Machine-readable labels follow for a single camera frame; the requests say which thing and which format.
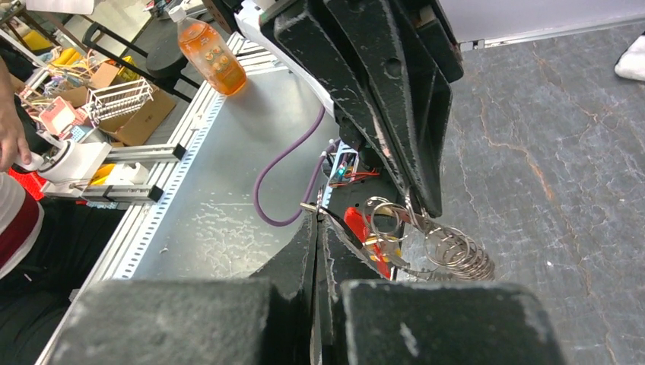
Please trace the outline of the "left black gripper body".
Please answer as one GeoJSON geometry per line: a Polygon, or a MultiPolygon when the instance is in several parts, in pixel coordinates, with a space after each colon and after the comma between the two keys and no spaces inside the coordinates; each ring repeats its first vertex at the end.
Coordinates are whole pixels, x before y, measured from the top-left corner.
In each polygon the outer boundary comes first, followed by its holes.
{"type": "Polygon", "coordinates": [[[448,83],[463,75],[462,54],[446,12],[438,0],[395,1],[448,83]]]}

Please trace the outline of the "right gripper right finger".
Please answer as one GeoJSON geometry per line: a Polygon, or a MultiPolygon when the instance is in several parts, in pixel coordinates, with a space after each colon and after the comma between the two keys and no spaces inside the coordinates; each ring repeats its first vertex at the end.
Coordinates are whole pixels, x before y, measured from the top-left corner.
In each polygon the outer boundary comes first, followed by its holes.
{"type": "Polygon", "coordinates": [[[337,220],[319,220],[318,340],[323,364],[397,364],[392,284],[350,249],[337,220]]]}

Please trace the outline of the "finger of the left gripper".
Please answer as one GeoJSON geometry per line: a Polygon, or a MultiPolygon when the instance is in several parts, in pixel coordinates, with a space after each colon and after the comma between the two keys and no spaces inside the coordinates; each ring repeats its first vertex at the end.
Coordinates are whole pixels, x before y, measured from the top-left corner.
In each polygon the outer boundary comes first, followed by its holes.
{"type": "Polygon", "coordinates": [[[401,195],[418,195],[411,164],[410,72],[415,36],[395,1],[279,1],[272,42],[326,90],[339,122],[376,152],[401,195]]]}
{"type": "Polygon", "coordinates": [[[452,101],[450,83],[415,35],[404,44],[412,95],[413,122],[409,136],[412,168],[418,173],[412,197],[417,210],[430,217],[443,213],[440,160],[452,101]]]}

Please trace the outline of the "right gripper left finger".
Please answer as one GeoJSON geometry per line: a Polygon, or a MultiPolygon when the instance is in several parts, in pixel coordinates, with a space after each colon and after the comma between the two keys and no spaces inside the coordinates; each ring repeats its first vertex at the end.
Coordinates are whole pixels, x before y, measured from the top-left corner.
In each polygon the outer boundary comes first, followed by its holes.
{"type": "Polygon", "coordinates": [[[310,363],[317,237],[317,219],[306,214],[291,241],[251,274],[272,284],[262,364],[310,363]]]}

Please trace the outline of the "red key tag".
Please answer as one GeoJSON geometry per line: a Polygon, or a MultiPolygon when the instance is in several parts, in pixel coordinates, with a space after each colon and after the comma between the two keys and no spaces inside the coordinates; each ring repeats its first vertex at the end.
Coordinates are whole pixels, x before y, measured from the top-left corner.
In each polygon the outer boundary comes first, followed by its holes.
{"type": "Polygon", "coordinates": [[[368,224],[370,220],[362,215],[356,207],[349,207],[345,210],[344,221],[351,232],[358,238],[363,247],[369,252],[369,258],[376,263],[377,271],[387,280],[392,278],[391,270],[381,250],[378,239],[370,232],[368,224]]]}

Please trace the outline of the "large metal keyring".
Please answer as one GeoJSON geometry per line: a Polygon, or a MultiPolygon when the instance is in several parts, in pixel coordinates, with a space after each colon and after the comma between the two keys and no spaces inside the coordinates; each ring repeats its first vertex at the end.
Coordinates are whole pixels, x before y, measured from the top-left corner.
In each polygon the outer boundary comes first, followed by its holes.
{"type": "Polygon", "coordinates": [[[380,196],[365,201],[362,215],[377,238],[398,242],[402,265],[388,263],[393,280],[399,272],[418,281],[493,281],[495,263],[484,246],[461,230],[434,221],[417,210],[411,193],[403,203],[380,196]]]}

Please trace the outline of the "key with black tag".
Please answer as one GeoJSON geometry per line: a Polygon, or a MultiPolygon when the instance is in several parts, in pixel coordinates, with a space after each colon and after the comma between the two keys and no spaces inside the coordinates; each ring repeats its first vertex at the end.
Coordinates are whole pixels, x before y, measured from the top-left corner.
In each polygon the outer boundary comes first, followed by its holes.
{"type": "Polygon", "coordinates": [[[343,218],[339,217],[328,208],[323,207],[323,198],[324,188],[320,188],[316,194],[315,202],[301,202],[300,207],[304,211],[313,212],[314,214],[328,218],[334,229],[340,233],[343,243],[355,253],[359,253],[363,249],[363,243],[351,231],[343,218]]]}

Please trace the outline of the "person's bare hand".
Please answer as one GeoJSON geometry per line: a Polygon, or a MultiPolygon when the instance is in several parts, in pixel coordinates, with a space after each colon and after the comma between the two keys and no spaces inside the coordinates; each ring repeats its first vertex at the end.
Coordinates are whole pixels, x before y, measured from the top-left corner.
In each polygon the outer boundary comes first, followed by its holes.
{"type": "Polygon", "coordinates": [[[10,168],[17,158],[25,164],[31,163],[24,127],[14,105],[11,74],[1,59],[1,171],[10,168]]]}

